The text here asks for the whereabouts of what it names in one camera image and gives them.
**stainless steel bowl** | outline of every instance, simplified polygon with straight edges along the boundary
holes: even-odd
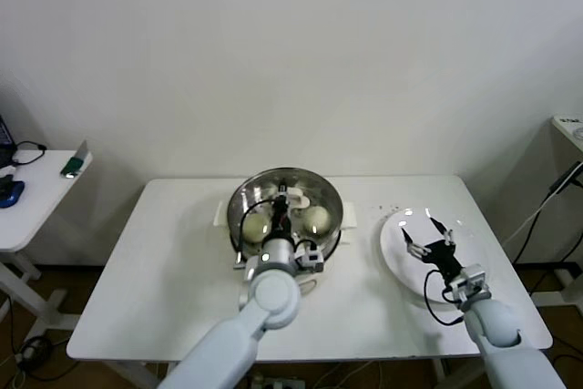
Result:
[[[332,255],[340,239],[340,226],[343,221],[343,203],[334,186],[320,175],[305,169],[277,168],[265,170],[243,182],[233,193],[227,208],[230,238],[233,248],[237,250],[239,243],[240,221],[245,211],[253,204],[268,200],[275,196],[282,180],[288,187],[296,187],[310,200],[310,206],[322,206],[330,213],[330,229],[323,235],[315,235],[303,227],[302,209],[291,209],[291,234],[296,243],[302,239],[315,241],[322,250],[324,259]],[[271,204],[263,203],[255,208],[256,212],[271,216]],[[243,256],[245,259],[257,255],[261,251],[260,244],[243,240]]]

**white tabletop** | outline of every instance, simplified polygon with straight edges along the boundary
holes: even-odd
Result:
[[[330,178],[354,204],[358,228],[325,265],[288,327],[268,332],[259,361],[323,361],[476,354],[463,324],[442,327],[395,279],[379,231],[394,209],[440,206],[482,241],[495,297],[511,304],[537,348],[551,336],[458,177]],[[212,226],[240,179],[157,179],[142,193],[68,343],[77,359],[181,360],[217,321],[237,313],[242,271],[228,232]],[[439,313],[453,319],[455,309]]]
[[[38,154],[38,150],[19,150],[15,159],[26,162]],[[0,252],[22,250],[77,182],[78,177],[67,179],[59,175],[74,154],[74,150],[48,150],[40,160],[16,168],[15,180],[24,181],[25,190],[15,205],[0,209]],[[82,169],[91,159],[89,154]]]

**floor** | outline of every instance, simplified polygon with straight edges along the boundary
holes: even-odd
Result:
[[[521,278],[527,287],[534,284],[540,278],[541,271],[520,272]],[[61,309],[63,312],[81,313],[87,302],[89,295],[99,277],[98,271],[44,271],[39,281],[30,282],[30,285],[44,297],[48,297],[55,288],[66,288],[69,290],[66,301]],[[540,291],[558,290],[559,284],[553,275],[548,275],[546,280],[539,287]],[[550,331],[563,341],[567,341],[579,350],[583,350],[583,320],[574,307],[546,308],[541,313],[547,322]],[[18,346],[24,339],[28,329],[32,325],[33,316],[16,304],[14,308],[15,316],[15,344]],[[67,338],[66,333],[49,332],[48,336],[54,342]],[[5,357],[11,355],[10,346],[10,318],[6,317],[0,322],[0,363]],[[583,355],[578,354],[561,341],[555,340],[554,346],[547,351],[547,356],[551,359],[560,354],[571,354],[583,359]],[[448,359],[445,361],[446,368],[455,370],[468,360],[475,359]],[[60,374],[66,370],[73,362],[66,357],[65,346],[59,346],[53,352],[51,359],[36,371],[37,376],[48,377]],[[263,375],[265,377],[287,377],[299,378],[306,382],[306,388],[312,389],[317,380],[324,374],[332,371],[326,378],[318,382],[318,388],[334,388],[349,373],[363,367],[366,363],[289,363],[289,364],[258,364],[251,368],[248,378],[244,379],[237,386],[238,389],[248,389],[253,375]],[[10,380],[15,374],[14,361],[11,359],[0,367],[0,389],[9,387]],[[581,363],[570,358],[562,358],[557,362],[557,370],[567,388],[581,387],[583,381],[583,366]],[[367,364],[361,371],[353,374],[342,383],[343,389],[357,388],[413,388],[429,389],[435,384],[435,375],[430,361],[384,361]],[[109,388],[126,389],[133,387],[126,380],[110,371],[102,363],[81,363],[70,374],[67,374],[58,381],[42,383],[27,378],[22,386],[24,389],[34,388]],[[490,385],[485,377],[481,377],[468,389],[485,389]]]

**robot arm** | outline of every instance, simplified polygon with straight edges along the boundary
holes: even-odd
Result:
[[[322,260],[322,254],[313,249],[312,265],[296,261],[285,190],[282,185],[281,194],[273,200],[271,233],[260,256],[247,262],[253,271],[247,302],[237,316],[215,325],[159,388],[232,389],[255,362],[265,332],[283,328],[295,319],[301,295],[293,276],[300,265],[306,271],[320,271],[317,261]]]
[[[265,332],[288,325],[299,308],[300,288],[289,273],[261,273],[251,282],[250,299],[241,312],[215,325],[160,388],[232,389],[255,362]]]
[[[520,330],[515,313],[492,299],[486,273],[477,264],[463,268],[455,259],[452,232],[431,218],[444,237],[421,246],[402,228],[408,252],[437,266],[445,292],[464,313],[467,332],[482,354],[486,373],[495,389],[565,389],[546,356],[534,348]]]

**cable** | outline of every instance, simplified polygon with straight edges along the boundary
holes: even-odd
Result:
[[[448,291],[447,288],[445,288],[441,291],[441,297],[444,299],[445,302],[449,302],[450,304],[459,304],[461,302],[459,300],[450,300],[449,298],[447,298],[445,296],[446,292],[450,292],[450,291]]]
[[[562,359],[563,357],[568,357],[569,359],[573,359],[573,360],[577,360],[578,362],[583,363],[583,359],[581,359],[580,357],[577,357],[576,355],[571,355],[571,354],[560,354],[557,357],[555,357],[553,359],[553,361],[551,362],[553,364],[553,367],[555,367],[555,364]]]
[[[0,363],[0,368],[1,368],[2,366],[4,366],[5,364],[7,364],[7,363],[8,363],[8,361],[9,361],[10,359],[12,359],[14,356],[15,356],[14,354],[10,354],[8,357],[6,357],[6,358],[5,358],[5,359],[4,359],[4,360],[3,360],[3,361]]]
[[[512,260],[512,264],[513,265],[517,264],[518,259],[520,258],[520,256],[522,255],[522,253],[527,248],[528,243],[530,242],[530,237],[532,236],[532,231],[535,230],[535,227],[537,226],[537,222],[538,222],[538,218],[539,217],[540,217],[540,211],[537,213],[537,215],[535,216],[535,219],[530,224],[530,228],[528,229],[528,234],[527,234],[527,237],[525,238],[525,242],[522,244],[522,247],[520,248],[520,251],[518,252],[518,255]]]
[[[445,322],[442,321],[441,319],[439,319],[437,317],[437,315],[434,313],[434,311],[431,309],[431,305],[429,305],[429,299],[427,298],[427,282],[429,280],[429,277],[431,276],[432,273],[439,273],[439,271],[437,269],[433,269],[432,271],[429,271],[427,273],[427,275],[425,275],[425,281],[423,284],[423,299],[425,300],[425,306],[427,306],[427,310],[429,311],[429,313],[431,313],[431,315],[433,316],[433,318],[438,321],[439,323],[441,323],[442,325],[445,325],[446,327],[451,327],[452,325],[456,325],[460,322],[462,322],[464,320],[464,316],[460,316],[457,319],[454,319],[451,322]]]
[[[301,239],[301,240],[300,240],[300,241],[298,241],[298,242],[297,242],[295,245],[293,245],[293,250],[294,250],[294,251],[297,251],[297,250],[298,250],[298,248],[300,247],[300,245],[301,245],[302,243],[305,243],[306,241],[307,241],[307,242],[309,242],[309,243],[313,243],[314,245],[316,244],[316,242],[315,242],[315,241],[313,241],[312,239]]]
[[[15,379],[15,377],[16,377],[16,374],[14,374],[12,377],[10,377],[8,379],[8,381],[4,384],[4,386],[2,386],[2,389],[6,389],[12,383],[12,381]]]
[[[12,297],[10,295],[8,295],[8,304],[9,304],[9,308],[10,308],[10,346],[11,346],[14,354],[17,354],[16,348],[15,348],[15,343],[14,343],[14,332],[15,332],[14,309],[13,309]],[[63,344],[67,341],[68,341],[68,339],[66,339],[66,341],[60,341],[58,344]],[[42,342],[45,344],[41,348],[38,345],[34,345],[34,343],[36,343],[36,342]],[[40,353],[39,353],[40,357],[33,357],[33,359],[25,359],[22,352],[26,348],[33,348],[35,350],[35,352],[37,350],[40,351]],[[20,372],[22,372],[22,374],[23,374],[23,381],[18,386],[15,386],[16,377],[19,375],[19,374],[15,374],[14,377],[11,379],[12,386],[14,389],[18,389],[18,388],[22,387],[22,385],[24,385],[24,379],[26,379],[27,376],[29,376],[33,380],[37,380],[39,382],[54,382],[54,381],[64,377],[65,375],[69,374],[71,371],[73,371],[77,366],[79,366],[81,364],[81,362],[75,362],[72,366],[70,366],[68,369],[66,369],[63,373],[56,375],[54,377],[39,377],[37,375],[31,374],[32,369],[37,368],[38,366],[40,366],[42,363],[46,362],[49,359],[51,351],[53,350],[53,348],[54,348],[54,345],[51,343],[50,339],[46,338],[45,336],[32,337],[32,338],[28,339],[25,343],[23,343],[23,345],[19,349],[19,352],[23,355],[23,358],[19,362],[16,362],[16,366],[18,367],[18,370]]]
[[[569,250],[569,252],[559,261],[559,263],[562,263],[563,261],[565,261],[566,259],[569,258],[569,256],[575,252],[577,250],[577,248],[581,245],[581,242],[583,242],[583,231],[581,232],[581,234],[579,235],[579,238],[577,240],[577,243],[575,243],[575,245],[573,245],[573,248],[571,248]],[[535,290],[538,288],[538,286],[540,286],[540,284],[543,282],[543,280],[545,280],[545,278],[547,277],[547,275],[550,274],[550,271],[546,271],[545,273],[542,274],[542,276],[538,279],[538,281],[535,283],[535,285],[533,286],[533,288],[530,290],[530,292],[528,293],[530,296],[532,296],[532,294],[535,292]]]
[[[575,346],[575,345],[571,345],[569,342],[567,342],[567,341],[564,341],[563,339],[561,339],[560,337],[556,336],[555,334],[553,334],[553,337],[554,337],[555,339],[557,339],[559,342],[561,342],[561,343],[563,343],[564,345],[568,346],[568,347],[569,347],[571,350],[573,350],[573,351],[577,351],[579,354],[583,355],[583,351],[579,350],[579,349],[577,348],[577,346]]]
[[[63,339],[62,341],[59,341],[59,342],[57,342],[57,343],[53,343],[53,346],[59,346],[59,345],[62,345],[63,343],[67,343],[67,342],[69,342],[70,340],[71,340],[71,338],[70,338],[70,337],[67,337],[66,339]]]
[[[18,376],[22,375],[22,380],[19,384],[16,384],[16,380],[18,380]],[[25,385],[26,381],[26,373],[24,371],[19,371],[16,373],[15,378],[12,379],[12,389],[20,389],[22,386]]]
[[[56,380],[63,378],[65,375],[69,374],[71,371],[73,371],[75,368],[77,368],[80,364],[81,364],[81,362],[75,362],[75,363],[73,363],[73,365],[71,365],[64,372],[62,372],[61,374],[56,375],[54,377],[39,377],[38,375],[32,375],[31,373],[26,373],[26,375],[28,375],[33,380],[37,380],[39,382],[45,382],[45,383],[55,382]]]
[[[540,207],[538,207],[538,209],[532,213],[530,216],[528,216],[524,222],[522,222],[522,224],[517,228],[516,231],[514,231],[512,234],[510,234],[510,236],[502,243],[502,246],[506,246],[512,239],[514,239],[517,234],[523,229],[525,228],[525,226],[532,220],[535,218],[535,216],[542,211],[542,209],[544,209],[546,207],[546,205],[550,202],[550,200],[552,200],[555,195],[557,195],[557,193],[559,193],[564,187],[567,186],[567,184],[570,184],[570,179],[573,175],[575,175],[581,168],[583,168],[583,163],[579,163],[571,173],[569,173],[568,177],[566,177],[563,182],[561,184],[558,185],[558,187],[551,192],[550,194],[547,194],[547,196],[545,197],[545,200],[540,204]]]
[[[334,389],[340,389],[340,387],[343,385],[343,383],[346,382],[346,380],[348,380],[350,377],[352,377],[353,375],[355,375],[356,373],[359,373],[362,371],[362,369],[364,369],[366,366],[368,366],[369,364],[371,364],[372,362],[367,362],[365,364],[363,364],[362,366],[359,366],[358,368],[356,368],[354,371],[352,371],[351,373],[348,373],[336,386],[334,386]]]
[[[342,363],[338,363],[330,371],[323,374],[318,380],[316,380],[316,383],[313,384],[312,389],[318,389],[318,384],[320,384],[327,376],[334,374],[342,365]]]
[[[255,209],[255,207],[257,207],[258,205],[261,204],[265,204],[266,202],[273,202],[273,200],[259,200],[257,202],[255,202],[253,205],[251,205],[244,213],[243,216],[240,218],[240,224],[239,224],[239,239],[238,239],[238,245],[237,245],[237,251],[243,253],[243,223],[245,222],[245,219],[247,218],[247,215],[249,213],[251,213],[253,211],[253,209]]]
[[[20,145],[26,145],[26,144],[35,145],[38,148],[38,150],[40,150],[40,155],[38,155],[37,157],[34,157],[33,159],[25,161],[24,163],[22,161],[12,160],[12,164],[14,166],[26,166],[26,165],[32,164],[35,161],[44,157],[45,152],[46,152],[46,146],[41,144],[41,143],[36,143],[35,141],[29,141],[29,140],[21,141],[20,143],[16,143],[16,148],[20,147]]]
[[[8,294],[8,304],[10,307],[10,348],[12,349],[12,354],[16,354],[15,348],[15,312],[12,304],[12,296]]]

